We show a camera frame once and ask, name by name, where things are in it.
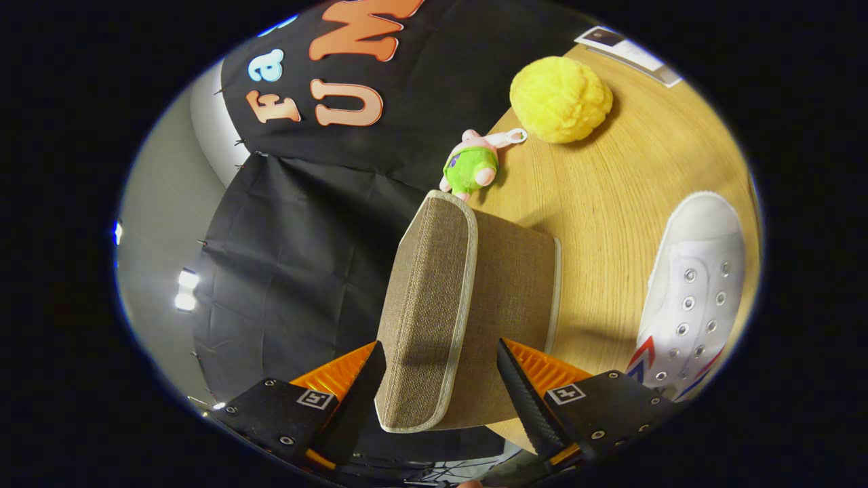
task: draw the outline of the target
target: pink plush pig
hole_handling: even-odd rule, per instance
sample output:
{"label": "pink plush pig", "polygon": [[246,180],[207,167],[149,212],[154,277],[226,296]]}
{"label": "pink plush pig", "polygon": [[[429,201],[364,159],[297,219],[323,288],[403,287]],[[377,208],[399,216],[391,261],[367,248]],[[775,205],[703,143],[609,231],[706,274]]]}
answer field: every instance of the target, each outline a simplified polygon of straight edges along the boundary
{"label": "pink plush pig", "polygon": [[446,160],[440,189],[467,201],[474,191],[487,187],[497,174],[497,150],[528,138],[524,129],[498,132],[485,137],[467,129]]}

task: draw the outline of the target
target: white piping trim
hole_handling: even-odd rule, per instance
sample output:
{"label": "white piping trim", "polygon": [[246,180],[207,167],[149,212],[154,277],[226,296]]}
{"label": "white piping trim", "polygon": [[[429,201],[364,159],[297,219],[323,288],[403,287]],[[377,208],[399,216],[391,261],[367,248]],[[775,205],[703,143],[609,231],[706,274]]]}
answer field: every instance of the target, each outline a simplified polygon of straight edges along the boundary
{"label": "white piping trim", "polygon": [[[452,330],[452,342],[450,344],[449,349],[449,358],[446,361],[446,372],[443,376],[443,382],[440,384],[440,396],[437,398],[437,408],[431,417],[423,422],[420,425],[416,425],[415,427],[405,427],[405,428],[392,428],[383,425],[382,417],[380,417],[379,409],[377,408],[377,401],[374,401],[374,408],[377,410],[377,419],[380,423],[380,428],[382,428],[386,432],[391,433],[414,433],[414,432],[422,432],[427,431],[432,428],[434,425],[440,422],[443,417],[446,415],[446,411],[449,409],[449,403],[452,399],[452,387],[455,385],[455,375],[458,370],[458,361],[461,359],[461,348],[464,345],[464,332],[467,329],[467,316],[470,314],[470,299],[473,295],[473,280],[476,277],[477,271],[477,249],[479,242],[478,235],[478,227],[477,227],[477,217],[473,213],[473,210],[464,203],[463,200],[456,197],[455,195],[448,194],[442,192],[440,190],[431,190],[425,196],[425,199],[428,200],[430,198],[438,198],[440,200],[446,200],[448,202],[453,203],[464,213],[464,216],[467,219],[467,253],[464,256],[464,280],[461,284],[461,296],[458,302],[458,315],[455,319],[455,327]],[[419,216],[419,212],[424,207],[424,201],[422,205],[419,206],[419,209],[416,211],[416,215],[413,216],[413,221],[411,222],[410,227],[412,227],[413,222],[416,221]]]}
{"label": "white piping trim", "polygon": [[551,315],[549,316],[549,331],[546,333],[545,347],[543,352],[551,354],[555,346],[555,333],[557,332],[557,315],[561,307],[561,240],[555,239],[555,287],[551,294]]}

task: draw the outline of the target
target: letter cutout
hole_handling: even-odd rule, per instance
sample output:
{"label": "letter cutout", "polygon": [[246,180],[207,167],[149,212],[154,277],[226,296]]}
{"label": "letter cutout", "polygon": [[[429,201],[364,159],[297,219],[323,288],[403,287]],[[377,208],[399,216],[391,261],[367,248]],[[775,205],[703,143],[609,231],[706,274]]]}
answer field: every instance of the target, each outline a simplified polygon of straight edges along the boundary
{"label": "letter cutout", "polygon": [[283,103],[277,103],[278,100],[280,96],[274,94],[260,96],[260,92],[256,90],[247,94],[247,103],[262,123],[272,119],[290,119],[295,122],[301,120],[299,110],[295,107],[292,98],[284,98]]}
{"label": "letter cutout", "polygon": [[283,67],[280,62],[283,61],[283,51],[280,49],[272,49],[272,52],[262,56],[256,56],[247,65],[247,74],[250,79],[255,82],[265,80],[267,82],[276,82],[283,74]]}
{"label": "letter cutout", "polygon": [[311,80],[311,95],[317,100],[322,100],[325,96],[355,96],[361,98],[365,104],[361,110],[329,109],[323,104],[317,105],[314,113],[317,122],[322,126],[338,123],[364,127],[378,121],[383,114],[383,98],[374,89],[366,86]]}
{"label": "letter cutout", "polygon": [[356,0],[338,2],[323,12],[323,20],[346,25],[311,42],[311,61],[319,61],[330,54],[368,54],[378,61],[386,62],[395,56],[398,39],[384,37],[377,41],[363,41],[367,37],[398,32],[403,25],[385,20],[374,14],[389,14],[395,18],[407,18],[416,13],[424,0]]}

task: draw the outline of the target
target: black cloth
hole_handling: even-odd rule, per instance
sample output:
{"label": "black cloth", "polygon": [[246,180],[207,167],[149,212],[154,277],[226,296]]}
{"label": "black cloth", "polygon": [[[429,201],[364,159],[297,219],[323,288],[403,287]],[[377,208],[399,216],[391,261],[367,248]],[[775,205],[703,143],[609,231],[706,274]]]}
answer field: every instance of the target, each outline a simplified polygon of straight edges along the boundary
{"label": "black cloth", "polygon": [[[196,272],[196,352],[208,387],[226,401],[270,376],[292,380],[376,338],[391,265],[444,158],[466,129],[487,132],[510,107],[523,66],[562,55],[591,23],[537,1],[429,1],[391,34],[395,56],[336,54],[312,62],[310,42],[343,24],[323,4],[227,56],[229,115],[254,152],[229,185]],[[282,49],[282,76],[254,82],[247,65]],[[369,127],[321,127],[319,103],[360,109],[348,97],[310,94],[310,81],[375,89],[382,117]],[[291,97],[301,122],[261,123],[246,94]],[[367,456],[454,460],[494,456],[485,427],[390,434],[372,412],[357,449]]]}
{"label": "black cloth", "polygon": [[[311,41],[344,26],[322,20],[332,3],[299,13],[227,56],[221,77],[229,115],[252,152],[363,169],[425,190],[437,187],[466,129],[484,134],[510,107],[510,84],[521,68],[566,53],[593,25],[574,10],[537,0],[429,0],[413,16],[394,19],[404,29],[390,34],[398,39],[391,60],[333,54],[314,62]],[[284,52],[282,76],[255,82],[247,65],[272,49]],[[315,100],[313,79],[375,89],[382,117],[370,127],[320,126],[316,105],[358,110],[362,103],[346,96]],[[291,97],[301,122],[259,122],[245,98],[253,89]]]}

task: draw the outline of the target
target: letter m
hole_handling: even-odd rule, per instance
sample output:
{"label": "letter m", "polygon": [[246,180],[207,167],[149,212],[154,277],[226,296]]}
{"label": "letter m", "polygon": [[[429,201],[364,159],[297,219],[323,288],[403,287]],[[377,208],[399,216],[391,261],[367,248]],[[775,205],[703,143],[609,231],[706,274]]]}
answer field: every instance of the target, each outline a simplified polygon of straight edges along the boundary
{"label": "letter m", "polygon": [[391,34],[403,29],[400,23],[385,20],[375,14],[388,14],[407,18],[416,13],[424,0],[356,0],[337,2],[325,12],[323,20],[346,25],[317,37],[311,43],[309,55],[319,61],[330,54],[368,54],[378,61],[389,61],[395,56],[398,39],[388,36],[377,41],[364,39]]}

